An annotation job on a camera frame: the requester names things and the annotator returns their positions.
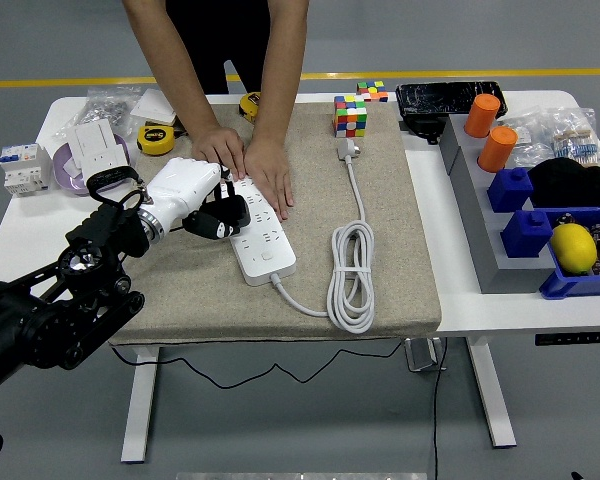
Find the person's right hand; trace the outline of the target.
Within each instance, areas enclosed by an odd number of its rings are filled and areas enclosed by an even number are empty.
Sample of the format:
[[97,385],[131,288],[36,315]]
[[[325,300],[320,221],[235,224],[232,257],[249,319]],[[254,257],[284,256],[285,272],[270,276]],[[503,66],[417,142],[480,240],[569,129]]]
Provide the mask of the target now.
[[246,175],[244,143],[235,130],[212,126],[196,131],[191,138],[196,160],[221,164],[238,179]]

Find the person's left hand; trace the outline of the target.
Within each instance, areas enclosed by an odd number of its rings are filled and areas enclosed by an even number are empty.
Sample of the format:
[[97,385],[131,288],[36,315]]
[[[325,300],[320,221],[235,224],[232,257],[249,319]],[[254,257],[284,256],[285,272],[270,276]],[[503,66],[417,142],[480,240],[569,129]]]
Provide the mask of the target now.
[[294,199],[289,161],[282,143],[253,138],[244,151],[241,174],[253,180],[280,221],[289,218]]

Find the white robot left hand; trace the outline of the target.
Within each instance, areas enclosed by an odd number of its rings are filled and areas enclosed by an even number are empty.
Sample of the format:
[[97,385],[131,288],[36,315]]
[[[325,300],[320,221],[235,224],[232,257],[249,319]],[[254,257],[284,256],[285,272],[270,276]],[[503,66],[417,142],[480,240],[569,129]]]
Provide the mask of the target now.
[[206,161],[173,158],[151,180],[138,215],[150,243],[175,228],[218,240],[240,233],[251,222],[229,169]]

